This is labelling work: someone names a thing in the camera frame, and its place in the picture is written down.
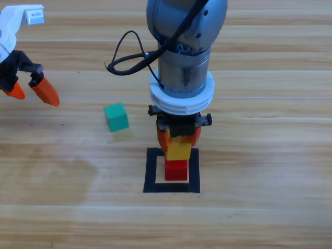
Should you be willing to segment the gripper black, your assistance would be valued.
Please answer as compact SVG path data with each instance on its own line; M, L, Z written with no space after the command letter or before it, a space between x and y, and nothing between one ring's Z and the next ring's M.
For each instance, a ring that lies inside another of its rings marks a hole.
M148 114L157 116L157 138L164 153L169 146L169 138L187 135L188 143L193 148L200 138L201 129L212 124L211 114L202 116L200 112L191 115L175 115L162 111L156 105L149 105Z
M56 89L47 80L41 64L33 63L28 56L19 50L14 50L3 62L1 62L1 89L13 98L24 100L25 93L22 90L17 71L31 73L29 86L36 95L46 104L60 105L60 98Z

